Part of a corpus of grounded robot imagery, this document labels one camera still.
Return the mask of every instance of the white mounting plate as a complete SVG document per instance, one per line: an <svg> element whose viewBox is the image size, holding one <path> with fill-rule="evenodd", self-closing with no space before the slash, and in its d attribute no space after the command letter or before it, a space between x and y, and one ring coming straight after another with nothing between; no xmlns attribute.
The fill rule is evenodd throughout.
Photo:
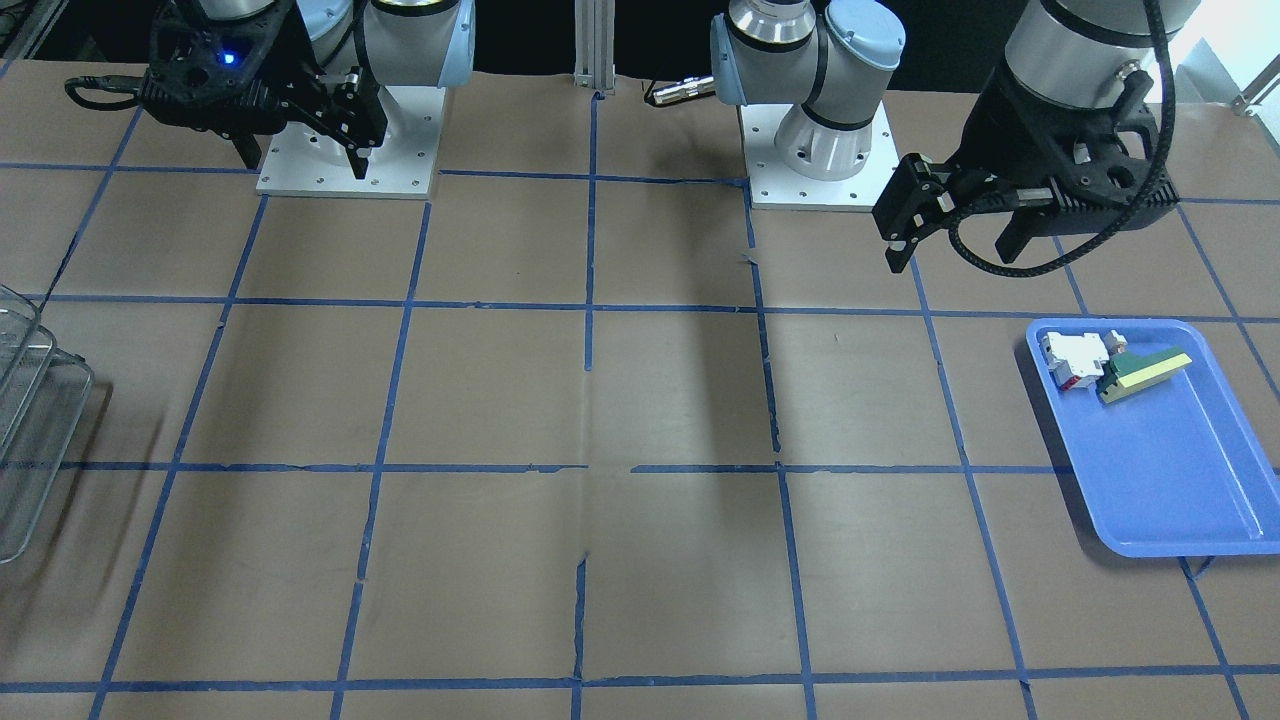
<svg viewBox="0 0 1280 720"><path fill-rule="evenodd" d="M440 87L387 87L399 105L387 104L387 141L369 156L365 179L351 174L347 154L307 126L291 122L271 140L257 177L259 195L289 197L385 197L426 200L435 177L444 123Z"/></svg>
<svg viewBox="0 0 1280 720"><path fill-rule="evenodd" d="M897 167L897 146L884 105L872 119L872 150L863 169L846 181L817 181L792 170L773 147L773 136L791 105L744 105L742 150L751 178L751 205L773 210L870 213Z"/></svg>

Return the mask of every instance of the yellow sponge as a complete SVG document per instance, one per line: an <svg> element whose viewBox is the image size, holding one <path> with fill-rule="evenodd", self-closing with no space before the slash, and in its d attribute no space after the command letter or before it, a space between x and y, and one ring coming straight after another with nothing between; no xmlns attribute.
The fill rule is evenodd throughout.
<svg viewBox="0 0 1280 720"><path fill-rule="evenodd" d="M1098 382L1098 397L1103 402L1115 402L1167 380L1190 364L1190 356L1176 347L1152 355L1123 352L1107 363L1106 373Z"/></svg>

